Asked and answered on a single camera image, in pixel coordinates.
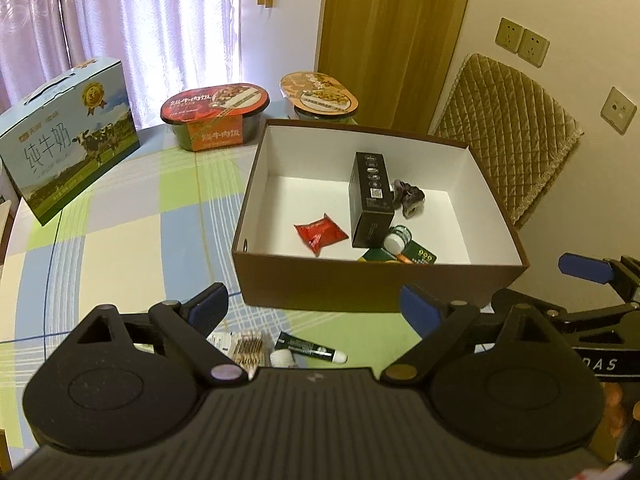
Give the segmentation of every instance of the hand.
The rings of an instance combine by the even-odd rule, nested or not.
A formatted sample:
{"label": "hand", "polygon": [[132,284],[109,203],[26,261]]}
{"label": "hand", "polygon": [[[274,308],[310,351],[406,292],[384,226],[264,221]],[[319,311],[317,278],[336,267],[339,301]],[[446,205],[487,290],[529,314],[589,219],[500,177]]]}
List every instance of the hand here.
{"label": "hand", "polygon": [[[618,383],[602,383],[605,408],[604,424],[613,438],[618,438],[628,422],[628,413],[622,405],[622,388]],[[640,400],[635,403],[632,416],[640,420]]]}

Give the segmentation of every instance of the table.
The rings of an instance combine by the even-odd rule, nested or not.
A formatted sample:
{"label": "table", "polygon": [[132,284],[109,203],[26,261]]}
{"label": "table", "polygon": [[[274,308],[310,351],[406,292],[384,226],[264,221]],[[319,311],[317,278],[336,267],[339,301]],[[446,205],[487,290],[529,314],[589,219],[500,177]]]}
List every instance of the table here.
{"label": "table", "polygon": [[[282,117],[283,110],[280,102],[266,113]],[[139,150],[44,227],[24,201],[18,208],[0,281],[0,428],[14,465],[36,447],[22,412],[26,383],[100,303],[142,312],[223,282],[230,305],[221,329],[265,330],[273,338],[286,330],[343,350],[350,367],[376,374],[418,341],[399,314],[244,304],[230,246],[255,145],[191,153],[165,125],[140,137]]]}

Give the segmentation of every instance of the wall socket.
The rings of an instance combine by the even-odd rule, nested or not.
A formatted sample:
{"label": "wall socket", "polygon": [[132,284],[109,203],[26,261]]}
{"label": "wall socket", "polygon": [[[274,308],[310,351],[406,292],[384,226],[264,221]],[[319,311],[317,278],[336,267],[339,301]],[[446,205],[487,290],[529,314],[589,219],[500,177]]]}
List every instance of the wall socket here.
{"label": "wall socket", "polygon": [[549,50],[549,40],[526,28],[518,48],[518,56],[540,68]]}
{"label": "wall socket", "polygon": [[515,54],[518,51],[523,33],[524,27],[522,25],[503,18],[500,20],[498,34],[495,35],[495,43]]}
{"label": "wall socket", "polygon": [[631,119],[634,118],[636,110],[638,110],[638,107],[620,90],[613,86],[611,92],[609,92],[609,97],[607,97],[602,107],[600,115],[617,131],[624,134]]}

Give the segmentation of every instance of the orange lid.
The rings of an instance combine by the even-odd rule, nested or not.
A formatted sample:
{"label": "orange lid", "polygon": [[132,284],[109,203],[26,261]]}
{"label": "orange lid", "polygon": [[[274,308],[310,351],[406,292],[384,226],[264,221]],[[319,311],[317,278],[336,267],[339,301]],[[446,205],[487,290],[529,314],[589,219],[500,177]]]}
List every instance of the orange lid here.
{"label": "orange lid", "polygon": [[337,80],[319,72],[294,72],[280,80],[282,95],[304,112],[324,116],[350,116],[358,100]]}
{"label": "orange lid", "polygon": [[167,99],[160,118],[169,124],[184,124],[224,116],[252,116],[269,105],[264,88],[249,83],[232,83],[186,90]]}

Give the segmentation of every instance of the black rectangular package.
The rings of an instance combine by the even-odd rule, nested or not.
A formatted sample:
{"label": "black rectangular package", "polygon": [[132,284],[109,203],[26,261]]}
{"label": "black rectangular package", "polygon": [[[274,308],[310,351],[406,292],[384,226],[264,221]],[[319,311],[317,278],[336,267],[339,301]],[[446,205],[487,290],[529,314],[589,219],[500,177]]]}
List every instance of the black rectangular package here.
{"label": "black rectangular package", "polygon": [[382,247],[394,219],[393,201],[384,157],[356,152],[349,181],[352,247]]}

